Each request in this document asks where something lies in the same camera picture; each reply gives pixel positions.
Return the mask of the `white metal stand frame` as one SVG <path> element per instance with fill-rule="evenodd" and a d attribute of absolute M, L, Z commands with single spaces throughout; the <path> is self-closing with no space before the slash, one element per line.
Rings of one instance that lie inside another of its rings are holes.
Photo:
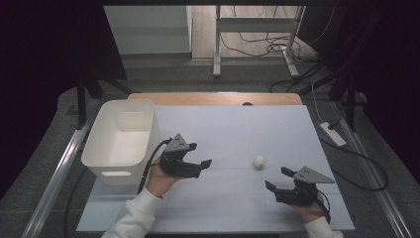
<path fill-rule="evenodd" d="M 250 18 L 250 17 L 221 17 L 221 6 L 216 10 L 215 49 L 213 55 L 213 75 L 221 75 L 221 34 L 222 33 L 288 33 L 287 45 L 282 47 L 282 55 L 292 77 L 299 73 L 292 59 L 292 46 L 300 26 L 304 7 L 298 6 L 294 18 Z"/>

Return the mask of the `white power strip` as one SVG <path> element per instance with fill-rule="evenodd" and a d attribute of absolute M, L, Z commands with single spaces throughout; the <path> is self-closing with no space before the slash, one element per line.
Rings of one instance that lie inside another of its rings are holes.
<path fill-rule="evenodd" d="M 334 128 L 331 128 L 331 125 L 328 122 L 321 123 L 320 128 L 336 146 L 342 147 L 346 145 L 346 141 Z"/>

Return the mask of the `dark curtain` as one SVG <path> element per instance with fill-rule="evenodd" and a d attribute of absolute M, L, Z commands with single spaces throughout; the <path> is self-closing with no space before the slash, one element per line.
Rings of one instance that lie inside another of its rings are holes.
<path fill-rule="evenodd" d="M 0 199 L 82 79 L 124 79 L 105 0 L 0 0 Z"/>
<path fill-rule="evenodd" d="M 344 65 L 374 14 L 352 76 L 364 112 L 420 183 L 420 0 L 338 0 L 308 6 L 298 38 L 329 67 Z"/>

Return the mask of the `white plastic bin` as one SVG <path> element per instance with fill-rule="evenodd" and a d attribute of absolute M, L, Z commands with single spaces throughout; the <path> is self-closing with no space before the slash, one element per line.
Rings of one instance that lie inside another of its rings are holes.
<path fill-rule="evenodd" d="M 100 108 L 81 161 L 106 184 L 136 184 L 158 143 L 150 100 L 112 100 Z"/>

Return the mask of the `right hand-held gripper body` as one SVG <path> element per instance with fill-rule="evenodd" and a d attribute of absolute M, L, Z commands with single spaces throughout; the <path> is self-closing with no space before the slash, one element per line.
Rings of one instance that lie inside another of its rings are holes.
<path fill-rule="evenodd" d="M 274 196 L 277 202 L 305 206 L 315 202 L 318 198 L 317 183 L 334 183 L 332 178 L 324 176 L 308 167 L 295 172 L 292 178 L 293 189 L 277 188 Z"/>

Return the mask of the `white cabinet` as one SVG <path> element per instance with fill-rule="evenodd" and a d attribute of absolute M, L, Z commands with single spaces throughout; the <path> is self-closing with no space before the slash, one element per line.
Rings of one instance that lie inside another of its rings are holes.
<path fill-rule="evenodd" d="M 121 55 L 191 52 L 190 6 L 105 6 Z"/>

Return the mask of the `metal floor rail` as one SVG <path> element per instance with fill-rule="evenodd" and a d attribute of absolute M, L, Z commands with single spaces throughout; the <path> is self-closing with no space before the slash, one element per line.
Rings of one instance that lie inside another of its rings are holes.
<path fill-rule="evenodd" d="M 336 102 L 331 102 L 331 106 L 334 108 L 335 113 L 340 118 L 340 125 L 343 128 L 347 139 L 349 140 L 350 146 L 357 153 L 363 156 L 367 156 L 368 153 L 363 146 L 359 135 L 351 129 L 351 127 L 346 122 L 345 117 L 342 116 L 343 110 L 339 108 L 339 105 Z M 366 159 L 360 159 L 360 164 L 365 175 L 367 176 L 368 182 L 371 185 L 374 187 L 384 185 L 384 179 L 380 177 L 379 169 L 375 165 L 373 165 L 371 162 L 368 162 Z M 411 232 L 408 223 L 405 221 L 402 212 L 397 207 L 397 204 L 391 196 L 388 188 L 385 188 L 382 191 L 377 191 L 375 195 L 396 237 L 413 238 L 413 233 Z"/>
<path fill-rule="evenodd" d="M 100 99 L 91 99 L 89 101 L 86 112 L 86 121 L 80 129 L 75 130 L 72 134 L 72 137 L 58 161 L 55 171 L 53 172 L 31 219 L 24 229 L 21 238 L 38 238 L 41 234 L 48 216 L 53 209 L 53 204 L 55 203 L 68 172 L 74 162 L 76 153 L 80 149 L 82 141 L 93 124 L 94 116 L 98 112 L 100 104 Z"/>

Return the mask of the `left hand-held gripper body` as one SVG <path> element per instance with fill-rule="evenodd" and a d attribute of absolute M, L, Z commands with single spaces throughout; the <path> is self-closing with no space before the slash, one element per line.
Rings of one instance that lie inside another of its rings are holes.
<path fill-rule="evenodd" d="M 187 163 L 183 160 L 188 153 L 188 143 L 180 134 L 176 134 L 160 155 L 159 165 L 170 176 L 180 178 L 198 178 L 201 169 L 198 164 Z"/>

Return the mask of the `person's left hand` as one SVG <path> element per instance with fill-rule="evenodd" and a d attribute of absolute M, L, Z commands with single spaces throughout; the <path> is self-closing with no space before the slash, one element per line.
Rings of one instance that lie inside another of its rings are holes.
<path fill-rule="evenodd" d="M 159 165 L 160 159 L 156 159 L 151 166 L 149 180 L 146 189 L 154 196 L 162 198 L 171 187 L 180 180 L 180 177 L 167 175 Z"/>

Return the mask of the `white board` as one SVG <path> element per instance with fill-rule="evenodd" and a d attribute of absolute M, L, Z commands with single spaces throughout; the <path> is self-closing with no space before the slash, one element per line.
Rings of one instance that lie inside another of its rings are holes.
<path fill-rule="evenodd" d="M 199 178 L 177 182 L 157 209 L 154 234 L 250 234 L 300 231 L 299 215 L 276 201 L 267 180 L 291 189 L 282 167 L 333 173 L 304 105 L 159 106 L 160 136 L 181 134 L 195 151 L 186 161 L 211 160 Z M 263 156 L 261 170 L 253 165 Z"/>

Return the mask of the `person's right hand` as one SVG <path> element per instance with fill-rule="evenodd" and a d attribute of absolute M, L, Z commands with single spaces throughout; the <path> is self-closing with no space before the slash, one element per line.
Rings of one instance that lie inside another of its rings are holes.
<path fill-rule="evenodd" d="M 312 222 L 325 215 L 322 207 L 316 202 L 305 206 L 292 205 L 292 208 L 298 212 L 304 223 Z"/>

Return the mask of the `black stand legs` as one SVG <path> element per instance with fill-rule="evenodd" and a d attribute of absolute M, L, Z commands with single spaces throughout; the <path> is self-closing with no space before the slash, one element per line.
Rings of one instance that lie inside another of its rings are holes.
<path fill-rule="evenodd" d="M 77 129 L 80 130 L 87 121 L 87 109 L 85 92 L 88 92 L 93 99 L 100 99 L 104 91 L 99 83 L 100 80 L 107 82 L 115 88 L 121 90 L 126 94 L 131 94 L 133 90 L 116 79 L 107 76 L 104 72 L 99 70 L 90 70 L 83 74 L 77 83 L 77 112 L 78 112 L 78 125 Z"/>
<path fill-rule="evenodd" d="M 310 83 L 309 86 L 298 90 L 299 95 L 312 92 L 330 81 L 334 81 L 331 86 L 328 97 L 332 101 L 341 101 L 345 107 L 345 120 L 350 129 L 355 132 L 355 107 L 356 107 L 356 83 L 353 77 L 345 70 L 336 70 L 326 76 Z"/>

